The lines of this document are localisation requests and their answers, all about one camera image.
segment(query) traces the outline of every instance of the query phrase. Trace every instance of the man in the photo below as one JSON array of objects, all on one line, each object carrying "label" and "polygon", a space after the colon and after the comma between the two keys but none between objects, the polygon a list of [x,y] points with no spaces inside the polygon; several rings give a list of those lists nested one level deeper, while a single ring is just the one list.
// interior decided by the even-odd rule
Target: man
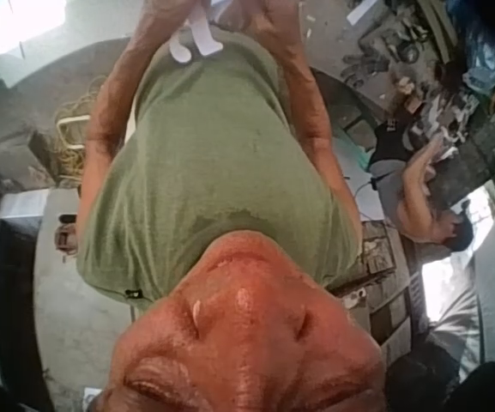
[{"label": "man", "polygon": [[195,1],[146,2],[88,126],[78,268],[145,311],[95,408],[382,410],[378,346],[324,290],[361,225],[298,6],[239,1],[257,42],[214,30],[224,50],[180,65],[164,43]]},{"label": "man", "polygon": [[386,217],[413,242],[443,245],[450,251],[466,250],[474,238],[465,211],[437,210],[428,197],[426,183],[435,176],[432,162],[442,149],[443,137],[435,136],[417,153],[405,148],[406,126],[391,120],[375,129],[377,147],[369,172]]}]

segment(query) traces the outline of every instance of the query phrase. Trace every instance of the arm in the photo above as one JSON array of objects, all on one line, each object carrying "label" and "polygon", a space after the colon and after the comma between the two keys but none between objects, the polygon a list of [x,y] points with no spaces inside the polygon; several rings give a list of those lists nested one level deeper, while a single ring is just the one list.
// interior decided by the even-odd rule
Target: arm
[{"label": "arm", "polygon": [[306,61],[300,35],[299,6],[294,0],[243,0],[249,32],[284,71],[291,117],[300,145],[322,179],[344,205],[361,246],[358,206],[333,153],[333,135],[323,97]]},{"label": "arm", "polygon": [[358,205],[333,152],[329,115],[304,53],[283,64],[283,69],[289,90],[292,121],[300,145],[337,200],[345,207],[360,248],[363,235]]},{"label": "arm", "polygon": [[399,218],[409,234],[417,239],[431,239],[435,231],[435,219],[424,188],[426,171],[441,146],[442,139],[434,137],[413,156],[403,171],[404,196],[398,209]]},{"label": "arm", "polygon": [[195,1],[147,0],[129,44],[100,89],[87,127],[85,167],[76,223],[79,239],[124,138],[142,76],[155,52],[186,20]]}]

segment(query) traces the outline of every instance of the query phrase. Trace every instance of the bright light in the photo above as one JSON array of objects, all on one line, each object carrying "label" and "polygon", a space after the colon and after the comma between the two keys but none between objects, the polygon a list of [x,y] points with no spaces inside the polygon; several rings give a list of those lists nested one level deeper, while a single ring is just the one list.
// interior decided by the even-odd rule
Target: bright light
[{"label": "bright light", "polygon": [[474,252],[478,250],[492,229],[493,217],[489,207],[489,197],[485,188],[480,187],[468,195],[470,207],[468,217],[474,224],[474,242],[466,250],[456,253],[444,260],[425,264],[422,267],[422,279],[425,284],[426,314],[432,322],[437,322],[446,306],[450,304],[451,291],[462,276],[458,263],[466,264],[470,261]]},{"label": "bright light", "polygon": [[62,25],[66,0],[0,0],[0,54]]}]

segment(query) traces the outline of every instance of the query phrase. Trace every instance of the white object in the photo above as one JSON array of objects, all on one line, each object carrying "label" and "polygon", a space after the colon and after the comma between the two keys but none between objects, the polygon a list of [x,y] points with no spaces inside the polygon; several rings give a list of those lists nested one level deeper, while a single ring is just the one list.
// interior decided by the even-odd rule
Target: white object
[{"label": "white object", "polygon": [[85,388],[83,390],[83,402],[81,403],[81,409],[83,412],[87,412],[89,405],[91,402],[102,393],[101,389],[95,388]]},{"label": "white object", "polygon": [[347,296],[343,296],[341,298],[342,304],[349,311],[350,309],[354,309],[357,305],[363,302],[367,298],[367,291],[365,288],[352,292]]},{"label": "white object", "polygon": [[361,20],[365,13],[367,13],[377,3],[378,0],[364,0],[358,5],[358,7],[352,10],[349,15],[347,15],[348,22],[355,26],[355,24]]},{"label": "white object", "polygon": [[[228,3],[229,0],[213,0],[211,2],[212,6],[219,4],[217,11],[219,15],[222,14],[225,8],[224,2]],[[192,10],[187,23],[192,31],[192,36],[194,37],[197,50],[202,54],[202,56],[210,56],[216,52],[220,52],[224,48],[222,43],[213,38],[213,35],[209,29],[207,13],[200,3],[197,3]],[[186,46],[180,44],[178,32],[171,37],[169,49],[172,57],[181,64],[187,64],[192,59],[191,51]]]},{"label": "white object", "polygon": [[0,0],[0,54],[61,26],[65,7],[66,0]]}]

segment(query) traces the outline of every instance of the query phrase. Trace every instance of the green t-shirt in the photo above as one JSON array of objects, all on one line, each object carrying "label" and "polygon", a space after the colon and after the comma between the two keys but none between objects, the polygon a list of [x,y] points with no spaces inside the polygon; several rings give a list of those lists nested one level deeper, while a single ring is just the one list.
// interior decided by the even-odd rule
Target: green t-shirt
[{"label": "green t-shirt", "polygon": [[356,258],[352,222],[288,127],[275,61],[243,35],[214,36],[225,46],[212,57],[194,53],[182,65],[167,47],[154,57],[137,95],[135,135],[80,244],[85,281],[141,309],[236,230],[269,236],[324,287]]}]

